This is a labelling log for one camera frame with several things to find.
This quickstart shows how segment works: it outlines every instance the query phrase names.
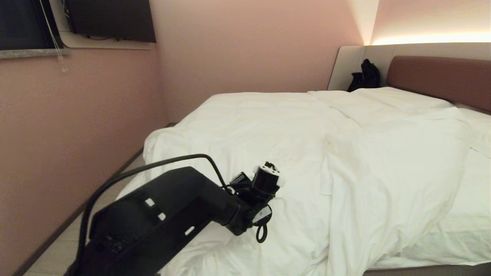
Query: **brown upholstered headboard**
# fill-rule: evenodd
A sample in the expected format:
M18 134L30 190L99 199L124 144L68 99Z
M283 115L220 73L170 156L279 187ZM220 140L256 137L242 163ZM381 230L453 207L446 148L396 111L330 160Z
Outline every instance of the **brown upholstered headboard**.
M395 56L387 85L491 111L491 60Z

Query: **window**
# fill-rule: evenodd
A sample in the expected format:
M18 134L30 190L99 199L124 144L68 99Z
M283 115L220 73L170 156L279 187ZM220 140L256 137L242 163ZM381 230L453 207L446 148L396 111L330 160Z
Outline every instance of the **window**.
M54 41L63 48L49 0L0 0L0 50L53 49Z

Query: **pink wall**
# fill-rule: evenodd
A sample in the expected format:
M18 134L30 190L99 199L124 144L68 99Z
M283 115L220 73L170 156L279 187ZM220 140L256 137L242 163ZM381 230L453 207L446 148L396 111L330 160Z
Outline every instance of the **pink wall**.
M155 50L0 59L0 275L167 124Z
M169 119L211 95L326 89L363 45L347 0L152 0Z
M491 42L490 0L380 0L372 44Z

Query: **wall-mounted tv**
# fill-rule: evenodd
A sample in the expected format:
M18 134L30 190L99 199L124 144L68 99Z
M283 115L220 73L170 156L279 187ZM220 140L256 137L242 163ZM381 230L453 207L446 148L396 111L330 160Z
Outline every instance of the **wall-mounted tv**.
M156 42L149 0L59 0L73 33Z

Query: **cable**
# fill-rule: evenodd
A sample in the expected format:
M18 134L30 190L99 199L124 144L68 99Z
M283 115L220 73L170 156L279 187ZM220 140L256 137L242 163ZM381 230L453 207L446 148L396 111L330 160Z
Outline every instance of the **cable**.
M87 206L85 207L85 210L83 212L82 216L82 222L80 224L80 234L79 234L79 248L77 250L77 257L74 262L74 267L70 268L72 272L76 274L76 272L79 270L80 267L80 262L82 261L82 256L83 256L83 250L85 249L85 241L87 238L87 227L88 227L88 221L90 217L90 212L92 211L92 208L94 207L95 202L97 199L104 193L107 189L109 189L112 185L116 184L117 182L128 178L132 175L135 175L139 172L149 170L151 168L155 168L158 166L163 166L166 164L174 163L177 161L183 161L183 160L189 160L189 159L196 159L196 158L206 158L212 165L213 169L215 170L215 173L218 176L218 179L220 180L220 183L222 187L229 193L232 194L232 192L226 188L225 182L223 181L223 178L221 177L220 171L217 168L217 165L213 161L213 159L206 155L206 154L192 154L192 155L185 155L181 157L176 157L176 158L171 158L155 163L151 163L145 166L141 166L135 169L132 169L130 171L127 171L125 173L121 173L111 179L109 179L107 182L105 182L100 188L98 188L95 193L89 198L87 202Z
M263 228L263 236L261 238L259 238L259 231L261 231L261 228ZM261 225L257 228L257 231L256 231L256 240L258 243L263 243L265 240L266 240L266 237L268 236L268 226L265 224L265 225Z
M90 35L85 35L85 38L92 39L92 40L108 40L108 39L111 39L112 37L94 38L94 37L91 37Z

